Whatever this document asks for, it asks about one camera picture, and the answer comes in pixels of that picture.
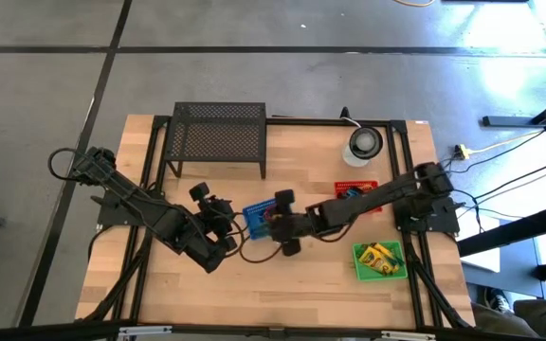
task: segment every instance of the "red tray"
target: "red tray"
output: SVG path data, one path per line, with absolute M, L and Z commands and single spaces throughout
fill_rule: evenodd
M 377 187 L 377 181 L 339 181 L 334 183 L 334 194 L 337 197 L 340 193 L 349 188 L 359 188 L 367 193 Z M 378 207 L 371 210 L 371 212 L 382 212 L 382 210 L 383 207 Z

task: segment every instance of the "wooden tabletop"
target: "wooden tabletop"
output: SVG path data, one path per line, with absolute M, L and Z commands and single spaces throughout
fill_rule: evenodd
M 118 170 L 138 183 L 151 131 L 152 116 L 128 116 L 117 154 Z M 414 164 L 435 160 L 427 122 L 409 121 L 409 142 Z M 364 168 L 352 168 L 341 159 L 350 127 L 267 127 L 266 180 L 258 164 L 186 162 L 181 179 L 167 170 L 164 189 L 168 201 L 197 211 L 189 189 L 206 181 L 211 194 L 232 200 L 235 211 L 273 197 L 275 191 L 295 191 L 293 209 L 334 197 L 335 181 L 392 180 L 388 146 Z M 155 155 L 160 153 L 160 144 Z M 399 136 L 398 157 L 403 160 Z M 405 171 L 400 161 L 401 171 Z M 155 170 L 151 179 L 155 179 Z M 237 222 L 244 226 L 243 218 Z M 118 279 L 127 226 L 113 227 L 94 245 L 77 317 L 91 313 Z M 413 329 L 414 316 L 407 279 L 360 282 L 352 256 L 354 242 L 401 241 L 391 205 L 382 212 L 363 214 L 339 242 L 302 239 L 302 251 L 292 257 L 281 253 L 262 264 L 239 257 L 224 260 L 211 274 L 186 255 L 177 256 L 154 242 L 145 282 L 139 321 L 243 326 L 343 327 Z M 428 233 L 435 280 L 461 317 L 473 324 L 470 299 L 457 246 L 447 235 Z M 277 245 L 270 239 L 249 241 L 245 254 L 266 257 Z M 125 299 L 129 315 L 134 283 Z M 426 322 L 431 316 L 427 290 L 421 283 Z

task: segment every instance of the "black mesh shelf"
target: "black mesh shelf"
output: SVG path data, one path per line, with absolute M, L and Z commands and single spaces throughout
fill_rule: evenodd
M 183 162 L 195 161 L 257 162 L 265 178 L 264 103 L 177 102 L 168 129 L 166 161 L 176 177 Z

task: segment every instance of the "green tray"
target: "green tray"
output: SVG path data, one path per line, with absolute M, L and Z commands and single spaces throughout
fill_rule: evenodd
M 398 241 L 388 241 L 388 242 L 379 242 L 386 248 L 388 248 L 394 255 L 400 260 L 404 259 L 404 253 L 402 252 L 402 245 Z M 361 243 L 354 243 L 353 244 L 353 261 L 355 262 L 355 272 L 357 273 L 357 279 L 360 281 L 371 281 L 371 280 L 387 280 L 387 279 L 401 279 L 401 278 L 407 278 L 408 277 L 408 271 L 406 270 L 406 264 L 404 264 L 398 272 L 396 272 L 393 275 L 384 276 L 383 274 L 380 274 L 373 269 L 371 269 L 369 266 L 366 266 L 359 262 L 357 259 L 356 253 L 359 252 L 359 246 L 361 246 Z

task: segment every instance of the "concrete floor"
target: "concrete floor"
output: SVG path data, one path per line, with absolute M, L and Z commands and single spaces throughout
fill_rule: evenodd
M 0 0 L 0 45 L 108 45 L 121 4 Z M 512 25 L 506 25 L 508 18 Z M 540 20 L 538 10 L 534 15 L 526 4 L 438 1 L 412 9 L 391 0 L 142 0 L 131 8 L 121 44 L 528 51 L 546 47 Z M 47 156 L 76 143 L 103 59 L 102 54 L 0 55 L 0 215 L 8 219 L 0 228 L 0 328 L 14 323 L 61 185 L 47 172 Z M 346 105 L 354 117 L 425 119 L 444 158 L 456 143 L 477 149 L 524 134 L 483 129 L 478 119 L 530 116 L 546 108 L 546 58 L 117 55 L 90 144 L 116 150 L 128 114 L 170 114 L 182 100 L 264 101 L 269 115 L 337 117 Z M 542 137 L 452 180 L 457 188 L 482 193 L 544 164 Z M 64 168 L 64 160 L 59 166 Z M 546 200 L 531 200 L 538 188 L 546 188 L 546 181 L 487 207 L 517 215 L 546 208 Z M 98 190 L 75 191 L 36 323 L 73 319 L 98 214 L 89 200 L 93 192 Z

